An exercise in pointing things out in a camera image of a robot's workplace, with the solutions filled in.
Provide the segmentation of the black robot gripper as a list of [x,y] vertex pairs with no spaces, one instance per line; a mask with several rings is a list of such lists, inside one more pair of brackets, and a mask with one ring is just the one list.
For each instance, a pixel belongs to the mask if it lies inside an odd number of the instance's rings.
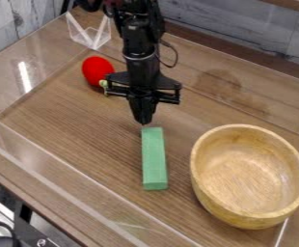
[[158,103],[180,103],[182,84],[166,77],[160,70],[160,61],[156,56],[131,58],[126,56],[127,70],[110,73],[106,76],[104,92],[111,96],[138,97],[146,99],[146,113],[142,99],[130,97],[130,106],[135,120],[140,124],[152,122]]

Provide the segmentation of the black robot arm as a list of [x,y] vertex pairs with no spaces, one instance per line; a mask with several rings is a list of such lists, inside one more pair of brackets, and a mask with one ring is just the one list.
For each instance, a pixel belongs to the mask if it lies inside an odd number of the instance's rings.
[[158,0],[76,0],[90,13],[103,10],[114,19],[123,39],[127,71],[106,75],[106,93],[124,97],[140,124],[150,124],[160,102],[180,103],[182,83],[167,77],[160,68],[160,45],[166,21]]

